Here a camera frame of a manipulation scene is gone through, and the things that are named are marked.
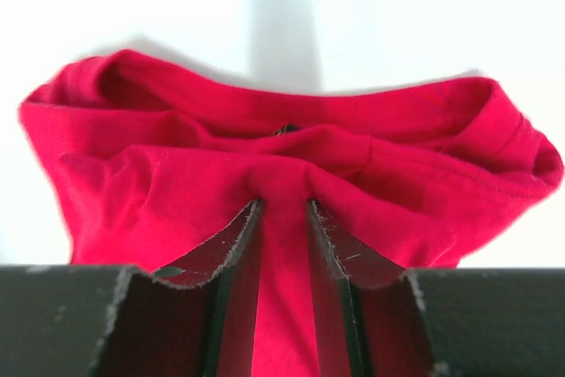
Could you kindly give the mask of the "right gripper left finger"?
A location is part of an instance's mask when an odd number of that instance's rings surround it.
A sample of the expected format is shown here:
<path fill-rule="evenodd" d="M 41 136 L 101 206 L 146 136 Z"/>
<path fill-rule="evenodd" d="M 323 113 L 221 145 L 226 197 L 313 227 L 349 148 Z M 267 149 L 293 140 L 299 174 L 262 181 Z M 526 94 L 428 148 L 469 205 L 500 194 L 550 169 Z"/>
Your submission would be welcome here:
<path fill-rule="evenodd" d="M 121 266 L 4 266 L 4 376 L 247 376 L 262 204 L 148 273 Z"/>

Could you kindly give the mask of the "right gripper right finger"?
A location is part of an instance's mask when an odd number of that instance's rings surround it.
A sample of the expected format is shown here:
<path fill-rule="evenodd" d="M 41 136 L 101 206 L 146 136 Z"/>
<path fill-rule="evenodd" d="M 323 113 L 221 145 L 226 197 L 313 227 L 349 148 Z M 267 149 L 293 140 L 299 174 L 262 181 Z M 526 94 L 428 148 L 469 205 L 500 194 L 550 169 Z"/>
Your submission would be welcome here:
<path fill-rule="evenodd" d="M 562 269 L 405 269 L 306 215 L 322 375 L 563 375 Z"/>

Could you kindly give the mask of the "crimson red t shirt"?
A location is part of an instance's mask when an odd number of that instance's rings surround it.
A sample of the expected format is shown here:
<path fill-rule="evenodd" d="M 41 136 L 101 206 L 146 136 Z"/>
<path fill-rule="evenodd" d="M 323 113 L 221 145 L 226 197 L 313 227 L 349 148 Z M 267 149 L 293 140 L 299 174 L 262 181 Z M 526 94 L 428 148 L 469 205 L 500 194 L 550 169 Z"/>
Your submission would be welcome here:
<path fill-rule="evenodd" d="M 352 97 L 231 87 L 121 50 L 19 106 L 72 263 L 152 271 L 264 203 L 252 374 L 316 376 L 305 205 L 405 268 L 453 268 L 561 184 L 564 165 L 492 79 Z"/>

